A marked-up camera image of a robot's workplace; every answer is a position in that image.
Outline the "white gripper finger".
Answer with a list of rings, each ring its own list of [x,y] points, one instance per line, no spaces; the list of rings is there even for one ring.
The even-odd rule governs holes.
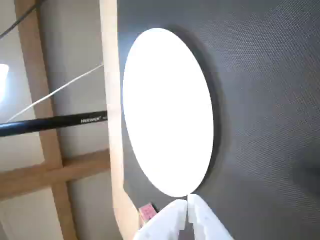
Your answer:
[[[188,221],[195,240],[233,240],[229,231],[208,204],[197,194],[187,196]]]
[[[185,229],[187,201],[176,199],[159,211],[134,235],[134,240],[178,240]]]

